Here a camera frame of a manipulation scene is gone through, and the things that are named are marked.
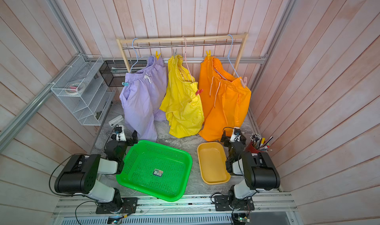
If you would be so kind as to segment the purple shorts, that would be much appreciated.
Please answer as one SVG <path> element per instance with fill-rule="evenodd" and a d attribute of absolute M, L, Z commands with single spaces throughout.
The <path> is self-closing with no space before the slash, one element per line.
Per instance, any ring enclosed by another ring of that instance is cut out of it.
<path fill-rule="evenodd" d="M 158 134 L 155 121 L 165 121 L 160 110 L 168 84 L 167 68 L 161 57 L 150 56 L 147 66 L 135 73 L 126 73 L 126 85 L 120 93 L 125 127 L 137 132 L 138 139 L 155 142 Z"/>

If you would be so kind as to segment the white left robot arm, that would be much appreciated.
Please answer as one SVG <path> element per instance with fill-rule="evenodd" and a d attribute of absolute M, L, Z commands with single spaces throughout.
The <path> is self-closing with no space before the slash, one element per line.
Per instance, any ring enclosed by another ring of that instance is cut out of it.
<path fill-rule="evenodd" d="M 122 198 L 119 189 L 99 181 L 103 174 L 120 175 L 124 168 L 127 147 L 138 143 L 137 132 L 125 141 L 115 139 L 105 144 L 106 158 L 100 154 L 73 154 L 54 182 L 51 190 L 58 196 L 85 196 L 97 206 L 96 214 L 121 214 L 123 217 L 136 212 L 137 198 Z"/>

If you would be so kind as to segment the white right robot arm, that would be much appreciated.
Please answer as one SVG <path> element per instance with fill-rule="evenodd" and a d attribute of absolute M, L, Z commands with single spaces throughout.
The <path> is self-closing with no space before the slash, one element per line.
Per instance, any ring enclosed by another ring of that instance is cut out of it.
<path fill-rule="evenodd" d="M 259 190 L 272 190 L 280 187 L 280 176 L 269 154 L 269 142 L 258 133 L 253 133 L 249 140 L 240 128 L 223 128 L 221 142 L 228 148 L 226 159 L 227 172 L 243 177 L 232 185 L 227 195 L 216 194 L 211 198 L 216 211 L 251 211 L 254 209 L 252 198 Z"/>

